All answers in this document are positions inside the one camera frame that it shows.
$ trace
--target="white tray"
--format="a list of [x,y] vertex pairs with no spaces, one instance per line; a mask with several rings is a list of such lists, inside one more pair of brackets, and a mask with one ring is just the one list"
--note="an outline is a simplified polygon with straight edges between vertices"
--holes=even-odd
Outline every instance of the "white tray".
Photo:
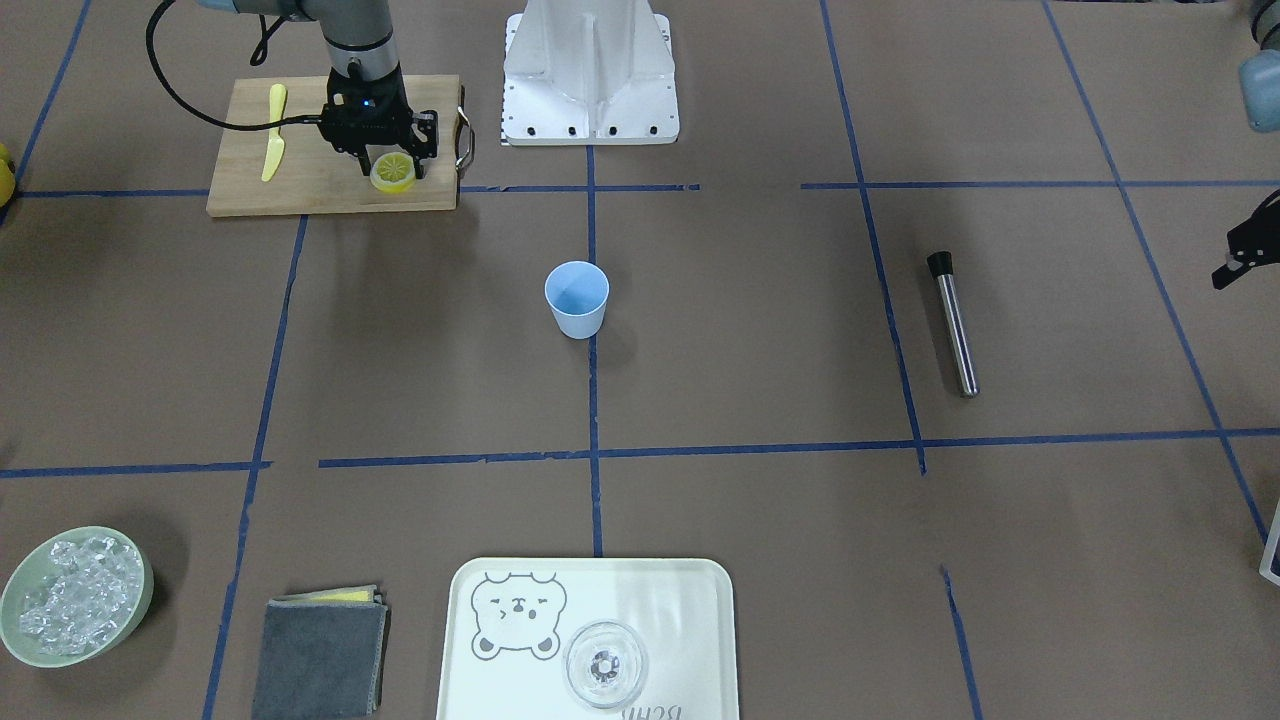
[[[579,700],[564,676],[575,634],[602,620],[631,628],[648,665],[636,700],[603,710]],[[737,720],[733,587],[724,569],[710,560],[636,559],[463,565],[449,588],[436,719],[604,716]]]

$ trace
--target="lemon slice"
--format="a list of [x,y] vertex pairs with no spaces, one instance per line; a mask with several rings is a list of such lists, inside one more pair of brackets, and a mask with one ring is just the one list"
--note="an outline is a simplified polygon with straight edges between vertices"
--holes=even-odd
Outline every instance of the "lemon slice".
[[407,152],[388,152],[374,163],[369,182],[383,192],[404,192],[417,178],[413,176],[413,158]]

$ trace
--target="bowl of ice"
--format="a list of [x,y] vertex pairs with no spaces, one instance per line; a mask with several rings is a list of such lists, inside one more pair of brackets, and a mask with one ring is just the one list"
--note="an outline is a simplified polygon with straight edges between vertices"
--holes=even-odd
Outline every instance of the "bowl of ice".
[[36,667],[64,667],[120,643],[151,603],[151,564],[111,528],[59,533],[31,551],[0,596],[0,639]]

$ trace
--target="metal rod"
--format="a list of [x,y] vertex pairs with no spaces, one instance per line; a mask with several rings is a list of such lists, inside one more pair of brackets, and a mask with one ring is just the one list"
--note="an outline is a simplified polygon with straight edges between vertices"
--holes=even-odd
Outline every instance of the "metal rod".
[[960,380],[960,395],[975,397],[978,395],[978,374],[973,368],[973,356],[969,354],[969,336],[964,331],[964,318],[960,315],[960,301],[956,300],[955,272],[951,266],[950,252],[934,252],[929,255],[929,272],[938,283],[938,295],[942,297],[942,310],[947,319],[947,333],[951,336],[951,356],[956,363],[956,375]]

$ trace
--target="black cap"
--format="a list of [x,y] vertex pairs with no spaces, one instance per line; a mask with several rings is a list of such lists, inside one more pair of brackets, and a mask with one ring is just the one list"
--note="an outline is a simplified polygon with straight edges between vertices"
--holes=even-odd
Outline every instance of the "black cap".
[[955,270],[951,269],[951,254],[943,250],[942,252],[929,255],[929,272],[933,273],[933,277],[936,278],[942,275],[954,275]]

